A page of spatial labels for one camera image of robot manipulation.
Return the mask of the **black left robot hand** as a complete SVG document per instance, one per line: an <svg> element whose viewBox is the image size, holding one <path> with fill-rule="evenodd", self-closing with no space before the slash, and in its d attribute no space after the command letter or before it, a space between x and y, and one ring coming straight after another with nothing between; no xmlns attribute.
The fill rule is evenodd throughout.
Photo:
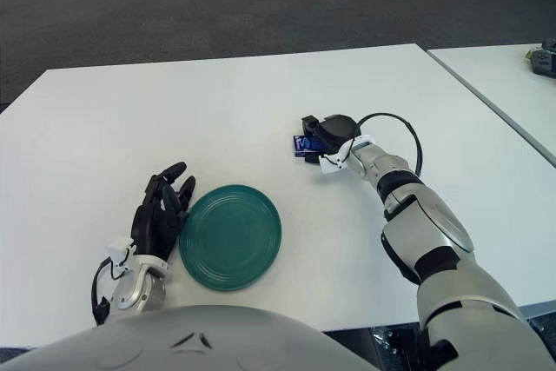
<svg viewBox="0 0 556 371"><path fill-rule="evenodd" d="M169 259L189 217L196 186L195 177L189 176L178 191L172 187L186 169L185 162L177 162L150 177L131 227L137 255L153 255L165 262Z"/></svg>

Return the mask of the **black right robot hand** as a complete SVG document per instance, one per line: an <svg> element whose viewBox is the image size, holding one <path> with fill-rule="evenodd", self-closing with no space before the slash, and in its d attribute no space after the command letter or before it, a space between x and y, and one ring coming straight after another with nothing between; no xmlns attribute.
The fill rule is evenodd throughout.
<svg viewBox="0 0 556 371"><path fill-rule="evenodd" d="M360 127L350 116L332 115L322 121L305 116L301 124L304 136L311 142L310 151L303 158L312 164L319 162L319 156L336 154L345 142L361 135Z"/></svg>

